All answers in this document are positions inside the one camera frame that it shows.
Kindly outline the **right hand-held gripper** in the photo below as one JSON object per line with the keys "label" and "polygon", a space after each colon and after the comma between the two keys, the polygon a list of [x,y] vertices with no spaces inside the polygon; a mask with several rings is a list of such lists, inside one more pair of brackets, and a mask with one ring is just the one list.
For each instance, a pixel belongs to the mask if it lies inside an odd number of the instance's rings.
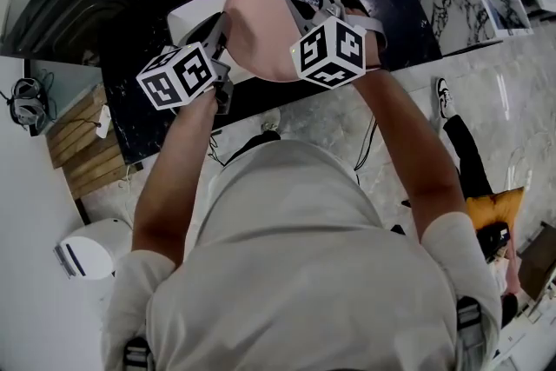
{"label": "right hand-held gripper", "polygon": [[299,79],[335,89],[366,73],[366,32],[341,19],[341,0],[285,1],[301,34],[290,47]]}

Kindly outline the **person's right hand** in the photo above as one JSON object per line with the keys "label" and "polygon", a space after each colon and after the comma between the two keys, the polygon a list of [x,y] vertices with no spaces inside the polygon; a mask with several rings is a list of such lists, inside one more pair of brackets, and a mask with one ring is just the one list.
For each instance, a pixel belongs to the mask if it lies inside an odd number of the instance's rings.
{"label": "person's right hand", "polygon": [[347,23],[362,27],[365,34],[366,70],[382,67],[380,55],[387,47],[387,38],[382,23],[371,17],[361,0],[341,0]]}

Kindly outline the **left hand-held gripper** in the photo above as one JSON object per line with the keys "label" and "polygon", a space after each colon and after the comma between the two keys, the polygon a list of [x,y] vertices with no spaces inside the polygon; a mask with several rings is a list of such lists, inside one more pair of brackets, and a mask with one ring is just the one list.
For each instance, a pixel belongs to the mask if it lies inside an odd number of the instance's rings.
{"label": "left hand-held gripper", "polygon": [[217,113],[228,114],[233,93],[230,67],[218,61],[226,49],[228,35],[229,16],[217,12],[179,41],[183,47],[154,57],[136,76],[153,107],[165,110],[186,106],[212,89]]}

